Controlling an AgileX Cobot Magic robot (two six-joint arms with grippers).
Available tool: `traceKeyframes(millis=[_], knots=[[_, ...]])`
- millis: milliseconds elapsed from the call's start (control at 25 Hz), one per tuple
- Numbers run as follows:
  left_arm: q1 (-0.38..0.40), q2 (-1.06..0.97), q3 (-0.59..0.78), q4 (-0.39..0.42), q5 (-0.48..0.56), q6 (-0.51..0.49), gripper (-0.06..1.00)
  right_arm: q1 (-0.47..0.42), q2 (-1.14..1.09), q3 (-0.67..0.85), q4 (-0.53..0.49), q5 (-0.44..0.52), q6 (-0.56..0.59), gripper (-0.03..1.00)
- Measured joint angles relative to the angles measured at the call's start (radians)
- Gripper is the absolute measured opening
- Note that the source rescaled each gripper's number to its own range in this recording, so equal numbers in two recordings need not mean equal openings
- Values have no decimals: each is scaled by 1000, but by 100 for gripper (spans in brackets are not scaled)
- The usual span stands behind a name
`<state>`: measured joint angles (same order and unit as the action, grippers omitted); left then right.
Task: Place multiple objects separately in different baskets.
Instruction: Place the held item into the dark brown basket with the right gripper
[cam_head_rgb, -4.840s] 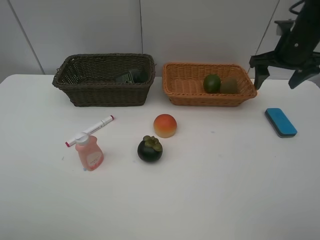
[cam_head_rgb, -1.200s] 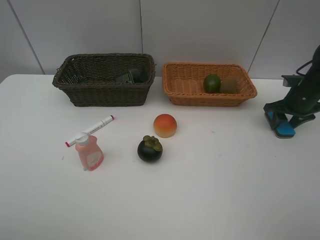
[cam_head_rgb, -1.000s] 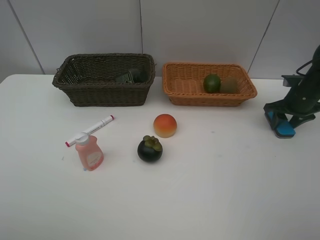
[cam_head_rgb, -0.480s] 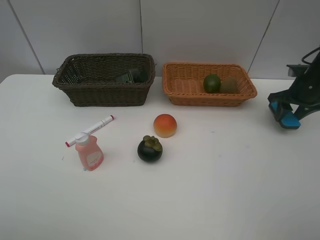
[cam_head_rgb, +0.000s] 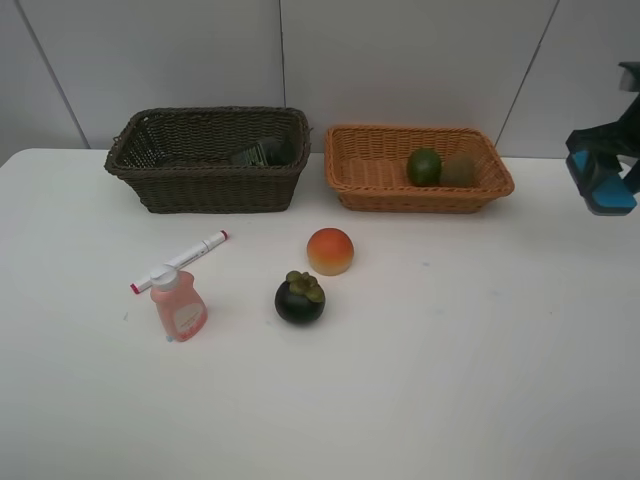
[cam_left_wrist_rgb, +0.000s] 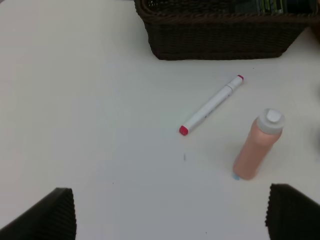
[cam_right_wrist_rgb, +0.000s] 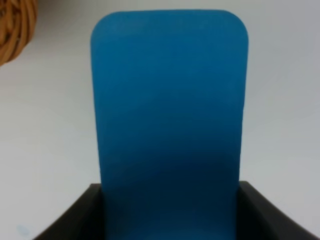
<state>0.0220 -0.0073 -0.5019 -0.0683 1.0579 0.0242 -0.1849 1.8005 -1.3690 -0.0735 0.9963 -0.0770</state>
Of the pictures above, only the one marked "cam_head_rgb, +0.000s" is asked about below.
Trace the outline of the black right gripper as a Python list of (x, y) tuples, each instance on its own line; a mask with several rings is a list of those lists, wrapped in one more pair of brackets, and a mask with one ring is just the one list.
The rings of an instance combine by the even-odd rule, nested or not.
[[(581, 196), (587, 200), (614, 197), (625, 188), (636, 195), (640, 191), (639, 158), (639, 62), (620, 62), (623, 69), (619, 89), (637, 96), (615, 121), (574, 130), (566, 140), (572, 153), (566, 159)], [(617, 155), (636, 158), (621, 179), (622, 167)]]

